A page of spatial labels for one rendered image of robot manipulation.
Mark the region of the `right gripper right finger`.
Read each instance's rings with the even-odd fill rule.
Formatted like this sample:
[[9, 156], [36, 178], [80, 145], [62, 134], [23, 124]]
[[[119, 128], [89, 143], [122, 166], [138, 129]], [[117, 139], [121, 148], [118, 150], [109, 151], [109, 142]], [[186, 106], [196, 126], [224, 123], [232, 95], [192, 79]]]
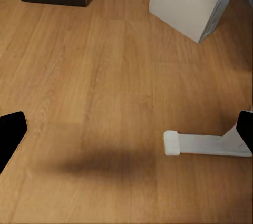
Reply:
[[253, 112], [240, 112], [236, 129], [253, 154]]

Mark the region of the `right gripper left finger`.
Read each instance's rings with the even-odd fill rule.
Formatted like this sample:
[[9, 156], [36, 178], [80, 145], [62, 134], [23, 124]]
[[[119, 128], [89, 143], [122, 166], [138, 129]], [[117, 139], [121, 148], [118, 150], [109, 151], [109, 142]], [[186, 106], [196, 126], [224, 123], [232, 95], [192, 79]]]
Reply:
[[0, 173], [27, 132], [22, 111], [0, 117]]

